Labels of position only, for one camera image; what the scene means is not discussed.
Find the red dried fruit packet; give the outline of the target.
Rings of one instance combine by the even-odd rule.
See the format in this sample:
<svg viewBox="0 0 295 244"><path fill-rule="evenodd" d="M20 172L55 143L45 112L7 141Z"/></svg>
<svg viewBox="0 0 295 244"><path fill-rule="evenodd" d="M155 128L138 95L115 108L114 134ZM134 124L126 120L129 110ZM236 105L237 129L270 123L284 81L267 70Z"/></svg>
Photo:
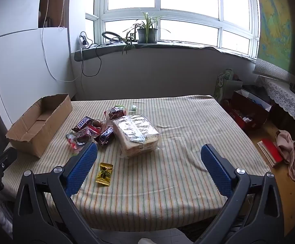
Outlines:
<svg viewBox="0 0 295 244"><path fill-rule="evenodd" d="M70 132L66 135L68 143L73 149L79 149L86 145L92 139L98 137L101 134L100 128L95 128L93 126L87 126L78 132Z"/></svg>
<svg viewBox="0 0 295 244"><path fill-rule="evenodd" d="M105 111L104 115L105 115L106 121L112 121L125 116L126 113L127 113L126 109L118 109L118 108L112 107L111 109Z"/></svg>

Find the yellow candy packet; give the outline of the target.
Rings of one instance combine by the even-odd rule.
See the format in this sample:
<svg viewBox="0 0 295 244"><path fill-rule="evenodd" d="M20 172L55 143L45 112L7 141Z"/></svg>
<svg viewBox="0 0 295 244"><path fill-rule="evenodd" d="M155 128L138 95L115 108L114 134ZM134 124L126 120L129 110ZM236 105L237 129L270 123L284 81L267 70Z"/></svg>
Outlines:
<svg viewBox="0 0 295 244"><path fill-rule="evenodd" d="M110 186L110 179L113 171L113 165L105 162L99 164L99 172L95 181L104 186Z"/></svg>

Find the Snickers bar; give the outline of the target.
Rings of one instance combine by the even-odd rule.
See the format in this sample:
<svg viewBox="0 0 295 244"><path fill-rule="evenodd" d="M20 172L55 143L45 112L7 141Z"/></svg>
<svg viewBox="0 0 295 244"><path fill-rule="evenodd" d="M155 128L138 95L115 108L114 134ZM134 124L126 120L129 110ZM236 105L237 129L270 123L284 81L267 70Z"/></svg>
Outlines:
<svg viewBox="0 0 295 244"><path fill-rule="evenodd" d="M95 138L95 141L100 146L105 146L110 143L114 138L114 131L112 126L108 126L98 137Z"/></svg>
<svg viewBox="0 0 295 244"><path fill-rule="evenodd" d="M91 125L93 123L94 119L88 116L85 116L76 126L72 128L72 131L78 132L88 125Z"/></svg>

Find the brown chocolate egg packet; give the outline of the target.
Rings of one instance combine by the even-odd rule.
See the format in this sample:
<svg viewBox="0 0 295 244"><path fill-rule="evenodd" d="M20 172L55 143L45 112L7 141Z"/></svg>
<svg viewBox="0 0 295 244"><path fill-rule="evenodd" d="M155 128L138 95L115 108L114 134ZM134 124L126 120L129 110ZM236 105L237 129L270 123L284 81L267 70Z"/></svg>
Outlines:
<svg viewBox="0 0 295 244"><path fill-rule="evenodd" d="M102 128L102 122L100 120L93 120L91 123L91 126L94 128Z"/></svg>

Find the bagged sliced bread loaf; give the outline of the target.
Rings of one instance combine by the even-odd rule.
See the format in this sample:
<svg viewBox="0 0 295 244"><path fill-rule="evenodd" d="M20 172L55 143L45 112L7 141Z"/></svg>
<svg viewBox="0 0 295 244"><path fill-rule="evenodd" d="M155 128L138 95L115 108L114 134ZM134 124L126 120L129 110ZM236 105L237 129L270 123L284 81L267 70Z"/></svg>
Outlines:
<svg viewBox="0 0 295 244"><path fill-rule="evenodd" d="M160 133L143 115L125 115L112 121L121 146L121 156L131 158L155 150Z"/></svg>

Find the small green jelly packet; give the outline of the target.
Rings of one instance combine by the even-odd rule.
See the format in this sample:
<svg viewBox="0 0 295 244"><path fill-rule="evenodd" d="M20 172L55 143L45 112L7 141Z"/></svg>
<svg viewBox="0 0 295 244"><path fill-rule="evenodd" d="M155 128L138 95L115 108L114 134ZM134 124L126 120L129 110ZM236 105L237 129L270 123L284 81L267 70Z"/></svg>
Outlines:
<svg viewBox="0 0 295 244"><path fill-rule="evenodd" d="M129 112L131 114L136 114L136 112L137 112L137 106L136 105L131 105Z"/></svg>

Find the red book on floor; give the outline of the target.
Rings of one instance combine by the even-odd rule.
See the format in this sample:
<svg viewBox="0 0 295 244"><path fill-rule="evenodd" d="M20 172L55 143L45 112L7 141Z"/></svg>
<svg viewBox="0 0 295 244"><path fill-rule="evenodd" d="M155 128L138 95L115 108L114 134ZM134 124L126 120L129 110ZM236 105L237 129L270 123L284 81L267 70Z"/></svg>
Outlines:
<svg viewBox="0 0 295 244"><path fill-rule="evenodd" d="M269 161L271 167L275 167L281 162L283 162L283 157L279 153L275 144L267 138L262 139L257 143L261 151L264 153L265 157Z"/></svg>

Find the striped tablecloth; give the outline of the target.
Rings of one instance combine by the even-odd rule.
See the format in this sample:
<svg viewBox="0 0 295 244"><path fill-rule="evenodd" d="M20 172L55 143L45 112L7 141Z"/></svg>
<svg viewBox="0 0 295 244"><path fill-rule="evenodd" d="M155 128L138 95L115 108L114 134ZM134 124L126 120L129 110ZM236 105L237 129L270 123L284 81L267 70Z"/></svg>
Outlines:
<svg viewBox="0 0 295 244"><path fill-rule="evenodd" d="M95 229L155 231L177 228L218 213L226 199L204 167L200 150L211 144L236 168L264 175L269 167L248 136L209 95L175 98L74 101L72 112L41 158L19 153L5 171L3 193L15 197L26 170L46 173L73 155L66 134L83 117L102 118L115 105L131 107L158 130L155 151L122 156L117 140L98 151L78 194L72 197L82 216ZM99 163L113 165L109 186L95 179Z"/></svg>

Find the beige cloth on floor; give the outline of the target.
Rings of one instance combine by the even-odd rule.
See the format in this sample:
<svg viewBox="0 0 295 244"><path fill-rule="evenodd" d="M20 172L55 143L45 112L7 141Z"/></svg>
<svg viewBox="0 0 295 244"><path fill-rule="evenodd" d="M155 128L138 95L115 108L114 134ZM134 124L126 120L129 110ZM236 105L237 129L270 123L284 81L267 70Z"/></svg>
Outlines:
<svg viewBox="0 0 295 244"><path fill-rule="evenodd" d="M295 182L295 148L290 133L285 130L278 130L275 142L280 155L288 166L289 177Z"/></svg>

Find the green paper bag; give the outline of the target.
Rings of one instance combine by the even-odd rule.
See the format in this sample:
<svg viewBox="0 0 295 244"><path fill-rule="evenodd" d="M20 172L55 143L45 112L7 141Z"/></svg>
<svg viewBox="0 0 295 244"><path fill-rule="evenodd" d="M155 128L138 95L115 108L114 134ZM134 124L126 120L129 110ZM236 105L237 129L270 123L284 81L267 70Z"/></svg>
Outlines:
<svg viewBox="0 0 295 244"><path fill-rule="evenodd" d="M231 99L234 92L240 90L242 85L243 81L232 69L225 69L217 77L213 97L217 102Z"/></svg>

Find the white lace table cover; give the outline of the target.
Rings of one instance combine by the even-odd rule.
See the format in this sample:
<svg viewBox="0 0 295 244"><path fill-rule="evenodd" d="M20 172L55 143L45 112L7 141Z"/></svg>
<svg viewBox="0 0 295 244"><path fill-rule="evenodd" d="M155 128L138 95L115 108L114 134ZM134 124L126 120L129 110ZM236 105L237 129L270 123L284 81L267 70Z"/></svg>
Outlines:
<svg viewBox="0 0 295 244"><path fill-rule="evenodd" d="M265 88L268 96L295 120L295 94L289 85L263 76L259 76L257 80Z"/></svg>

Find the white power strip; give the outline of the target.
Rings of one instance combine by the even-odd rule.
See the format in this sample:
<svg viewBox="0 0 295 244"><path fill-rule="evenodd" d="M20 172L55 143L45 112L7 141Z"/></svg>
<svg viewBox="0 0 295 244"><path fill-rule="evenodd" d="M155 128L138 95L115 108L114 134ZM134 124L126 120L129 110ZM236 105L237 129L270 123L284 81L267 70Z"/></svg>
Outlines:
<svg viewBox="0 0 295 244"><path fill-rule="evenodd" d="M85 49L89 45L85 35L79 35L79 45L80 49Z"/></svg>

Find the white cabinet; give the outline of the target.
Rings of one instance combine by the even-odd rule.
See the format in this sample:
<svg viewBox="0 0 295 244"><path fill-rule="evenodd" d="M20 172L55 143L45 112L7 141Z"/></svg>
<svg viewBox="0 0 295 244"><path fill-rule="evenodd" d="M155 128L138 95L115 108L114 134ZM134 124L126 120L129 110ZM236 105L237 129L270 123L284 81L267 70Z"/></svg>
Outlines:
<svg viewBox="0 0 295 244"><path fill-rule="evenodd" d="M10 128L38 99L76 94L62 0L0 0L0 118ZM45 27L44 20L53 25Z"/></svg>

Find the potted spider plant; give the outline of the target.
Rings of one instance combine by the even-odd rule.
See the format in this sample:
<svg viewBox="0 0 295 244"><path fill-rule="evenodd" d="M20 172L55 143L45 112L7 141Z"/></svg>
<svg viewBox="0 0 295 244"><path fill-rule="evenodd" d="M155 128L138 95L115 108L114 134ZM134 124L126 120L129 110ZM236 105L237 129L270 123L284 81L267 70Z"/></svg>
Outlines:
<svg viewBox="0 0 295 244"><path fill-rule="evenodd" d="M156 33L160 30L158 24L163 15L154 16L153 14L150 15L145 11L141 11L141 13L143 14L143 20L141 22L137 22L137 19L137 21L130 28L124 30L126 35L121 38L124 43L122 54L134 48L133 43L136 41L137 35L140 37L140 34L142 39L138 40L139 44L157 43Z"/></svg>

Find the world map poster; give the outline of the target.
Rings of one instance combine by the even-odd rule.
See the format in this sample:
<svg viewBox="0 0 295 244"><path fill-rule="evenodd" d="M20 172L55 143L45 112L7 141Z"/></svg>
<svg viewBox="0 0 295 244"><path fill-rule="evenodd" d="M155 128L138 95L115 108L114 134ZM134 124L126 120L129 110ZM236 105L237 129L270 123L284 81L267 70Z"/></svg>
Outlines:
<svg viewBox="0 0 295 244"><path fill-rule="evenodd" d="M295 77L295 0L259 0L258 58Z"/></svg>

